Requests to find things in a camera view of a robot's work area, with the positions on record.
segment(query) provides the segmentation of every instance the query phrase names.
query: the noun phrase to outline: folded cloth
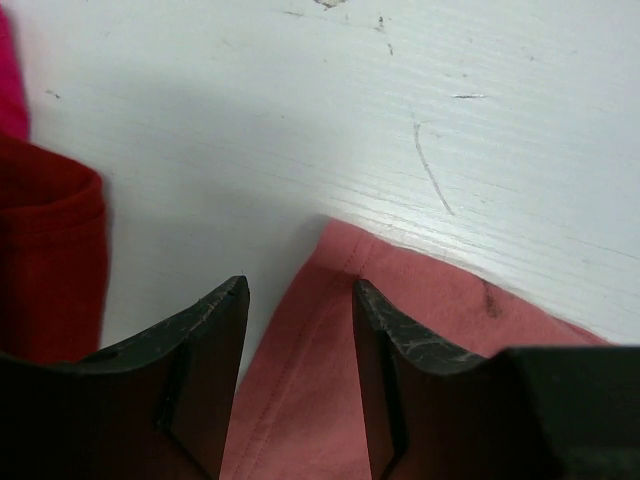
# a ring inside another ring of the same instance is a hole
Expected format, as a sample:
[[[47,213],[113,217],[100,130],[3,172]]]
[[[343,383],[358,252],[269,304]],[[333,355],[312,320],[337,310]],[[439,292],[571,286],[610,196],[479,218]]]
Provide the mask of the folded cloth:
[[[29,137],[29,113],[22,75],[13,48],[11,27],[0,8],[0,132],[21,140]]]
[[[34,362],[98,348],[105,205],[93,170],[0,134],[0,350]]]
[[[481,355],[510,345],[605,343],[475,275],[333,220],[240,385],[221,479],[371,478],[351,317],[357,278]]]

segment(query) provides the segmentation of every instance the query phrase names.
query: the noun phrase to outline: white table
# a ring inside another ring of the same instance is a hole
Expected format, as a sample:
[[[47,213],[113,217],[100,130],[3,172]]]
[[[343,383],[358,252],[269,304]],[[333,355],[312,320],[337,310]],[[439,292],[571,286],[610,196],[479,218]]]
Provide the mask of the white table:
[[[636,0],[3,5],[34,141],[108,184],[104,344],[244,273],[244,371],[328,215],[640,341]]]

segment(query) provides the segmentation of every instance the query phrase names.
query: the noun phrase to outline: white surface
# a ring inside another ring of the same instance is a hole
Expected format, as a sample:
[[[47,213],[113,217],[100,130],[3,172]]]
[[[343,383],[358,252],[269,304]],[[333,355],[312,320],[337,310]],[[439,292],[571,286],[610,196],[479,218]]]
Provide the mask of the white surface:
[[[109,183],[105,344],[243,272],[246,368],[326,215],[640,341],[636,0],[3,5],[34,141]]]

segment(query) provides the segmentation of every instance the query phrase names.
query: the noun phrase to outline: pink cloth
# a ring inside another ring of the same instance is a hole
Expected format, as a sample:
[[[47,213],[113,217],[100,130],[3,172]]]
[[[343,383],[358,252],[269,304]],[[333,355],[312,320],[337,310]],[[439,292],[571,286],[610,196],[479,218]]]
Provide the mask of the pink cloth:
[[[0,132],[29,140],[27,110],[22,75],[16,61],[11,26],[0,8]]]
[[[238,390],[221,479],[371,478],[351,318],[357,278],[481,355],[509,345],[605,343],[475,275],[333,220]]]

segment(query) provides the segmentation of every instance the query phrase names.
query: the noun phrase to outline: stitched seam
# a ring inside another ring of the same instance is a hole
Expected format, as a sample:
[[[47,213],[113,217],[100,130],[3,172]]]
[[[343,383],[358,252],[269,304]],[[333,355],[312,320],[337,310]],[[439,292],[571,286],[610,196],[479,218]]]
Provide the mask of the stitched seam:
[[[276,392],[278,391],[278,389],[280,388],[280,384],[282,383],[282,381],[284,380],[285,374],[289,371],[289,368],[291,366],[291,363],[293,361],[293,357],[294,354],[296,352],[296,347],[298,346],[298,343],[300,342],[301,338],[302,338],[302,333],[305,330],[305,327],[307,326],[307,324],[309,323],[309,319],[313,316],[313,314],[316,312],[316,310],[318,309],[318,307],[320,306],[320,304],[322,303],[322,300],[324,299],[325,295],[327,294],[327,292],[334,287],[335,285],[335,281],[336,279],[340,276],[340,274],[344,273],[344,269],[347,268],[347,266],[349,266],[349,264],[351,263],[351,261],[353,260],[353,257],[355,256],[358,247],[360,246],[360,241],[362,240],[362,233],[360,234],[360,236],[358,237],[358,240],[356,241],[356,244],[353,247],[353,250],[351,251],[351,255],[349,255],[349,258],[347,259],[347,261],[345,262],[345,264],[342,266],[342,268],[340,268],[336,274],[333,276],[333,278],[331,279],[331,281],[329,282],[329,284],[327,285],[327,287],[323,290],[322,294],[318,297],[318,300],[316,302],[316,304],[314,305],[313,309],[311,310],[311,312],[309,313],[309,315],[307,316],[307,318],[305,319],[304,325],[300,328],[300,331],[298,333],[298,336],[296,337],[296,340],[293,344],[293,347],[291,349],[291,353],[289,355],[289,358],[287,359],[287,361],[285,362],[284,366],[282,367],[282,371],[280,372],[280,376],[278,377],[278,381],[276,382],[275,386],[273,387],[273,390],[271,390],[271,394],[269,395],[269,399],[267,400],[267,404],[265,405],[262,413],[260,414],[260,417],[258,418],[258,421],[255,423],[253,430],[251,432],[251,435],[249,437],[249,440],[247,441],[247,444],[244,448],[244,452],[242,453],[242,456],[240,457],[240,459],[238,460],[238,463],[236,464],[236,468],[233,471],[233,475],[231,476],[231,478],[236,478],[238,475],[238,470],[240,470],[240,465],[242,465],[243,461],[247,458],[247,454],[249,452],[249,448],[253,445],[253,443],[255,443],[256,439],[256,430],[258,429],[258,427],[260,426],[260,424],[262,423],[262,421],[264,420],[267,412],[269,411],[269,407],[271,406],[271,402],[273,400],[273,397],[275,396]],[[301,362],[304,359],[304,354],[301,355],[299,362]],[[264,449],[264,443],[266,442],[266,437],[265,439],[262,441],[262,447],[260,449],[260,452],[258,453],[258,455],[256,456],[256,459],[254,460],[253,466],[251,467],[251,470],[249,471],[249,474],[247,475],[247,478],[249,478],[250,475],[253,474],[253,471],[256,467],[256,464],[258,463],[258,460],[260,458],[260,456],[262,455],[262,450]]]
[[[356,244],[356,247],[360,244],[360,239],[358,239],[358,242]],[[373,245],[374,242],[371,242],[371,245],[369,246],[369,251],[367,252],[367,255],[362,263],[362,266],[360,267],[360,269],[358,270],[358,273],[356,274],[357,277],[360,277],[360,275],[362,274],[362,271],[364,270],[365,266],[367,265],[367,263],[369,262],[369,258],[371,257],[371,253],[373,252]],[[351,254],[350,260],[353,258],[353,255],[355,254],[355,249]],[[342,268],[342,270],[340,270],[341,273],[344,273],[344,269],[346,268],[346,266],[348,265],[345,264],[345,266]],[[324,321],[327,318],[327,314],[331,311],[331,309],[333,308],[333,306],[336,303],[336,299],[334,298],[333,301],[329,304],[328,308],[325,311],[325,314],[323,315],[322,319],[320,320],[320,322],[318,322],[318,325],[316,326],[316,329],[313,331],[313,334],[310,338],[309,344],[311,345],[313,338],[316,336],[316,334],[318,333],[318,330],[320,330],[320,327],[324,324]],[[300,361],[298,362],[298,366],[304,361],[306,354],[308,352],[308,349],[303,353],[302,357],[300,358]],[[329,372],[333,372],[333,370],[336,367],[336,363],[338,361],[338,355],[334,355],[333,360],[331,362],[331,364],[329,365]],[[295,375],[293,377],[293,379],[291,380],[291,383],[286,387],[285,391],[283,392],[283,396],[282,396],[282,400],[280,401],[279,405],[276,407],[276,411],[275,411],[275,416],[274,416],[274,422],[271,424],[271,426],[268,429],[267,435],[265,437],[265,439],[262,442],[262,445],[260,447],[260,451],[258,452],[258,455],[256,456],[256,460],[253,463],[253,466],[251,467],[251,470],[249,471],[249,474],[247,475],[247,480],[250,480],[253,477],[253,473],[257,467],[257,465],[260,463],[260,460],[262,459],[262,454],[264,453],[264,449],[265,447],[268,445],[269,440],[271,439],[271,432],[273,432],[273,424],[275,423],[275,420],[278,419],[278,414],[280,412],[280,409],[282,408],[282,404],[284,403],[284,398],[286,397],[287,393],[293,389],[293,387],[296,385],[298,378],[300,378],[298,375]]]

